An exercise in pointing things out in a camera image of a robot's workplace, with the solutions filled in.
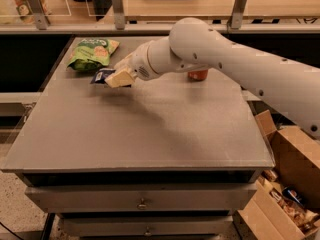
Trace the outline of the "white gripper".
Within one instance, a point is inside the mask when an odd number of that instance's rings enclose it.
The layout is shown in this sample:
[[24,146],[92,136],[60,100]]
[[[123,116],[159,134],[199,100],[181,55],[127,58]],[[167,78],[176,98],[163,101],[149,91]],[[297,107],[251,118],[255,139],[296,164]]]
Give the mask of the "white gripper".
[[[136,76],[144,81],[159,78],[160,74],[153,69],[149,60],[151,47],[152,42],[144,43],[138,46],[131,54],[117,62],[114,66],[116,71],[105,79],[105,83],[110,88],[118,88],[132,85],[135,82]],[[128,65],[135,74],[128,68],[123,68]]]

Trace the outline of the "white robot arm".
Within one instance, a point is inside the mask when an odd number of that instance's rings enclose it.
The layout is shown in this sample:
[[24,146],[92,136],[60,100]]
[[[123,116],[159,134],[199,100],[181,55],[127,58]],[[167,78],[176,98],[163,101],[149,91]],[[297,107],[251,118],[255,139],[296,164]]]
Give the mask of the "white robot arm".
[[146,42],[116,63],[111,88],[167,73],[214,68],[315,138],[320,137],[320,69],[234,43],[196,18],[176,22],[169,35]]

